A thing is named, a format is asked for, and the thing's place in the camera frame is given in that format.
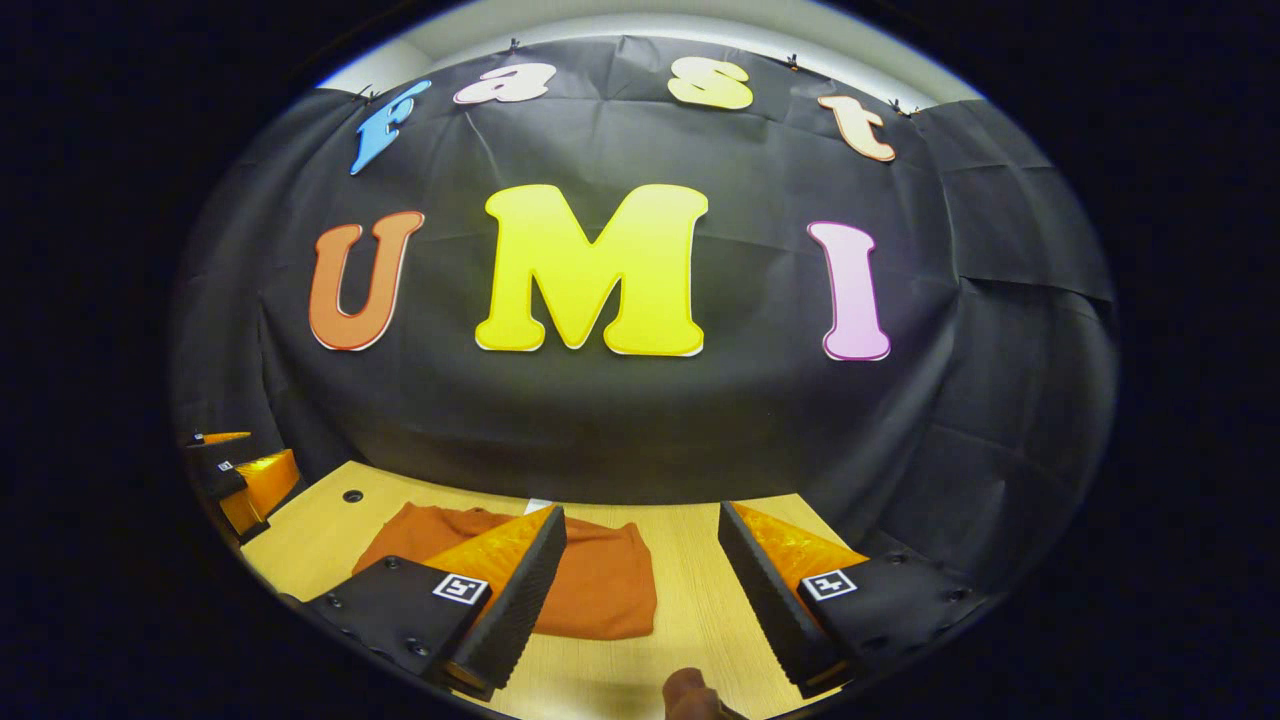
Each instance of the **wooden table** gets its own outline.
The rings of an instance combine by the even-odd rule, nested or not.
[[[342,496],[351,489],[364,500],[346,502]],[[347,462],[276,511],[271,528],[242,548],[244,560],[276,592],[311,600],[351,577],[356,560],[404,502],[520,515],[529,498],[468,492]],[[797,495],[744,505],[845,544]],[[716,538],[718,505],[563,507],[570,518],[611,528],[635,523],[640,529],[658,592],[654,632],[623,641],[534,634],[507,687],[484,705],[527,720],[662,720],[662,683],[687,666],[700,667],[707,684],[753,720],[827,697],[801,700],[773,657]]]

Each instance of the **hand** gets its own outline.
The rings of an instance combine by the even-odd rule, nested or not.
[[[714,689],[703,682],[698,667],[676,670],[662,685],[667,720],[746,720],[721,702]]]

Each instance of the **yellow letter m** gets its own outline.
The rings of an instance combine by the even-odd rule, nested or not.
[[[554,186],[495,192],[485,210],[498,219],[498,251],[489,319],[476,327],[480,347],[541,347],[547,329],[530,314],[536,278],[561,340],[573,350],[586,342],[620,282],[618,316],[604,328],[609,350],[690,356],[703,348],[689,288],[694,223],[707,213],[701,192],[675,184],[637,187],[595,242]]]

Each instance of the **folded orange towel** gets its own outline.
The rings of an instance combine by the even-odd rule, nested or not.
[[[388,555],[424,561],[512,518],[479,507],[462,511],[406,502],[351,574]],[[595,641],[653,633],[658,607],[653,560],[635,523],[611,529],[566,518],[564,529],[568,544],[534,632]]]

